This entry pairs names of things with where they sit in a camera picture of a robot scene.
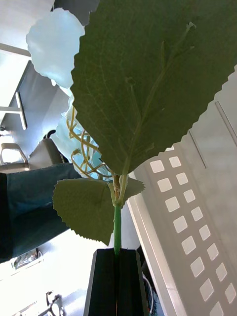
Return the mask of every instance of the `chair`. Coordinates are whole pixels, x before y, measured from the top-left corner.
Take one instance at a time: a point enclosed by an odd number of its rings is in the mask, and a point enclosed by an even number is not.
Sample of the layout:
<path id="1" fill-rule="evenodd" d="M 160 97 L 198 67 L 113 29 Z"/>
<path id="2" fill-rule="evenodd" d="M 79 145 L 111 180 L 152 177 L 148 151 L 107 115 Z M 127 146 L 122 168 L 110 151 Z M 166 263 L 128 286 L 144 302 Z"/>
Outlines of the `chair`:
<path id="1" fill-rule="evenodd" d="M 20 153 L 23 162 L 4 163 L 2 153 L 5 149 L 17 150 Z M 51 139 L 41 140 L 35 150 L 30 154 L 29 159 L 26 158 L 18 144 L 1 144 L 0 172 L 2 173 L 46 168 L 62 162 L 64 162 L 63 157 Z"/>

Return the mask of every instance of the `green leaf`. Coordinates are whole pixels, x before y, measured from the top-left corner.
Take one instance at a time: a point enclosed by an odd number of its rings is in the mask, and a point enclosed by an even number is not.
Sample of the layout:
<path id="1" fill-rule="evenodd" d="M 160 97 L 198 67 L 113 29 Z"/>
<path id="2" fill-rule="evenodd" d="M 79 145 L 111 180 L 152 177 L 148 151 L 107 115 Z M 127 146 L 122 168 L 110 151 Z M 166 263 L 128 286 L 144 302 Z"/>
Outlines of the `green leaf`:
<path id="1" fill-rule="evenodd" d="M 237 1 L 101 0 L 85 34 L 77 119 L 122 174 L 180 141 L 234 71 Z"/>
<path id="2" fill-rule="evenodd" d="M 143 182 L 138 181 L 136 179 L 128 178 L 127 188 L 123 199 L 123 206 L 127 199 L 129 199 L 132 196 L 136 196 L 137 194 L 141 193 L 144 189 L 145 186 Z"/>
<path id="3" fill-rule="evenodd" d="M 124 204 L 143 190 L 141 181 L 129 178 Z M 53 207 L 63 222 L 80 236 L 109 244 L 114 229 L 114 206 L 107 182 L 87 178 L 59 181 Z"/>

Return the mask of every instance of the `teal cloth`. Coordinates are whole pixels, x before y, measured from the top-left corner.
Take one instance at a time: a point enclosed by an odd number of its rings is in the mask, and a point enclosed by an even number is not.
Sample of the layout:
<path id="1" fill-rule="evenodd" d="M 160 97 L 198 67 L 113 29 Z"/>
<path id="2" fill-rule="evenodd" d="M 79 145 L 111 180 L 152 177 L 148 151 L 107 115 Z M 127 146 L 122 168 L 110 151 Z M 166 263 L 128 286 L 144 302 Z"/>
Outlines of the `teal cloth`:
<path id="1" fill-rule="evenodd" d="M 6 238 L 13 241 L 12 257 L 39 247 L 68 229 L 53 209 L 53 190 L 59 180 L 80 177 L 69 163 L 7 174 L 11 236 Z"/>

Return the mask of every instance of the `cable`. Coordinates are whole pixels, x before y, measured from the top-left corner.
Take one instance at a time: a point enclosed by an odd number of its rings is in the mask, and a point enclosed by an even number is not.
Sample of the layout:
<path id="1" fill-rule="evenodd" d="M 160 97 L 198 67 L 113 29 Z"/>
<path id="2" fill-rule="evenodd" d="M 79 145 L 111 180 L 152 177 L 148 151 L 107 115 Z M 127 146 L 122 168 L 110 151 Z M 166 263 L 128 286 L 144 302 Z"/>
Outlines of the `cable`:
<path id="1" fill-rule="evenodd" d="M 153 298 L 153 291 L 152 291 L 152 286 L 150 284 L 150 282 L 148 281 L 148 279 L 146 278 L 146 276 L 142 273 L 143 279 L 147 282 L 148 287 L 150 289 L 150 293 L 151 293 L 151 297 L 152 297 L 152 303 L 151 303 L 151 308 L 149 313 L 152 314 L 153 313 L 153 305 L 154 305 L 154 298 Z"/>

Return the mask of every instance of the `green stem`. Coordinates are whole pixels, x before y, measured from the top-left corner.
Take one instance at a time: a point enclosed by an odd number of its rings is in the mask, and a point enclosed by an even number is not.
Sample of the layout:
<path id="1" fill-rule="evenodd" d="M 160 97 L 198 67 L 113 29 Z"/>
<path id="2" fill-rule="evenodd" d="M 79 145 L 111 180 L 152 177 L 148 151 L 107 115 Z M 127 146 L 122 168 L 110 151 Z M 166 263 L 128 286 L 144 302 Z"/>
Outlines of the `green stem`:
<path id="1" fill-rule="evenodd" d="M 115 206 L 115 220 L 114 220 L 114 250 L 115 256 L 119 255 L 121 248 L 121 207 Z"/>

